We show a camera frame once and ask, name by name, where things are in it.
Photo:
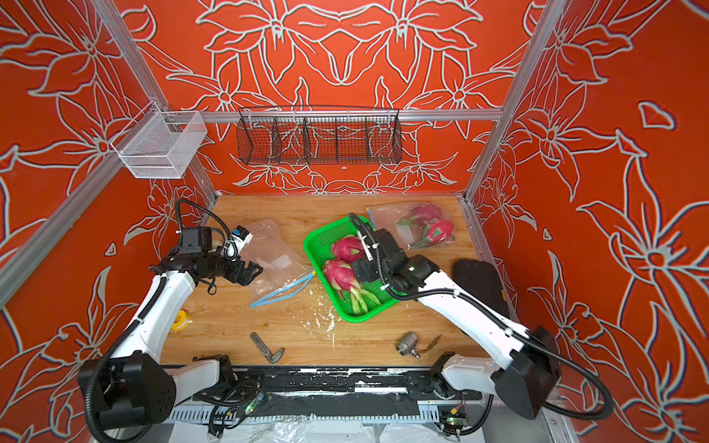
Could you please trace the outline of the clear zip-top bag blue seal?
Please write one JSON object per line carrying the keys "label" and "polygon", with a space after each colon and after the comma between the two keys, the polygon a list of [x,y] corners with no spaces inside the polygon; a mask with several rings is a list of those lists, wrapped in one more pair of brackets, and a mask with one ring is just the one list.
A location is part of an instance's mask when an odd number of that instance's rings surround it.
{"label": "clear zip-top bag blue seal", "polygon": [[241,257],[262,267],[262,273],[249,284],[249,307],[274,304],[303,291],[315,271],[284,242],[277,223],[266,219],[250,223],[246,228],[253,238],[242,250]]}

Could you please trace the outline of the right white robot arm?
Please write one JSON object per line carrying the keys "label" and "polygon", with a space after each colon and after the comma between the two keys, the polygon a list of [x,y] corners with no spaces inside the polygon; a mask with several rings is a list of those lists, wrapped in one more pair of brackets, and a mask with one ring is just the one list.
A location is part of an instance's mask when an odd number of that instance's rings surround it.
{"label": "right white robot arm", "polygon": [[[365,256],[354,263],[354,274],[364,282],[401,301],[417,301],[446,317],[473,339],[488,355],[489,362],[449,354],[439,360],[439,375],[456,391],[479,391],[500,399],[510,410],[532,420],[542,409],[585,421],[611,416],[615,404],[606,385],[590,370],[561,356],[549,332],[534,332],[498,313],[454,282],[434,262],[421,255],[411,258],[384,229],[373,230],[354,217],[354,228]],[[580,413],[548,400],[568,367],[580,374],[601,395],[600,406]]]}

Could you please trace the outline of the pink dragon fruit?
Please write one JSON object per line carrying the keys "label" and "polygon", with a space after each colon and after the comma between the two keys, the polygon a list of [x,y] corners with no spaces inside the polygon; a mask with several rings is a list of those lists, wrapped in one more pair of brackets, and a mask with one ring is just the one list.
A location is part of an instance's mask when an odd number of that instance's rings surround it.
{"label": "pink dragon fruit", "polygon": [[354,262],[365,256],[365,247],[357,236],[345,236],[336,240],[330,247],[336,260]]}
{"label": "pink dragon fruit", "polygon": [[344,260],[328,260],[323,267],[324,275],[341,299],[344,293],[349,293],[350,306],[355,315],[369,313],[371,306],[380,306],[381,302],[374,293],[367,290],[356,278],[349,262]]}

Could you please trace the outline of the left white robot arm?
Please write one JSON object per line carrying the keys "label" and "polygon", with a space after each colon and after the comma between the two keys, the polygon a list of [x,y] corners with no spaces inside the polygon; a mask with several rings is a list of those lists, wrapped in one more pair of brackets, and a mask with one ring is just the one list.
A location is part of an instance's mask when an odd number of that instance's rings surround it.
{"label": "left white robot arm", "polygon": [[[258,384],[239,383],[227,356],[203,357],[179,369],[161,365],[162,349],[178,312],[202,282],[223,278],[248,286],[262,267],[217,253],[163,258],[152,268],[151,289],[127,328],[98,359],[86,362],[78,382],[88,430],[98,442],[113,442],[114,429],[133,429],[129,441],[142,439],[175,406],[195,398],[234,413],[258,398]],[[236,393],[245,389],[247,398]]]}

